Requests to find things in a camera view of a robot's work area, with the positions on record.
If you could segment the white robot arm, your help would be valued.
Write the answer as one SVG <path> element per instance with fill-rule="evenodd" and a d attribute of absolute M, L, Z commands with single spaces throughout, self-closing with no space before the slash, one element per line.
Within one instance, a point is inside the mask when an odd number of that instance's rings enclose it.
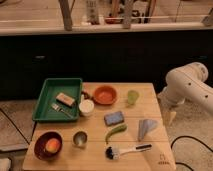
<path fill-rule="evenodd" d="M 213 87 L 205 84 L 208 75 L 207 67 L 200 62 L 174 68 L 166 74 L 166 86 L 157 95 L 165 126 L 172 123 L 176 116 L 175 108 L 186 99 L 213 114 Z"/>

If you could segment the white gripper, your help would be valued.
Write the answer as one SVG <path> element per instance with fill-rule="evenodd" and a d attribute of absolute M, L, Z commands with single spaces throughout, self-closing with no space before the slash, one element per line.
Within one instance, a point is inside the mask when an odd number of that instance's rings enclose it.
<path fill-rule="evenodd" d="M 185 102 L 185 98 L 176 92 L 163 90 L 157 95 L 161 113 L 163 116 L 168 116 L 167 125 L 171 125 L 176 117 L 175 108 L 182 105 Z"/>

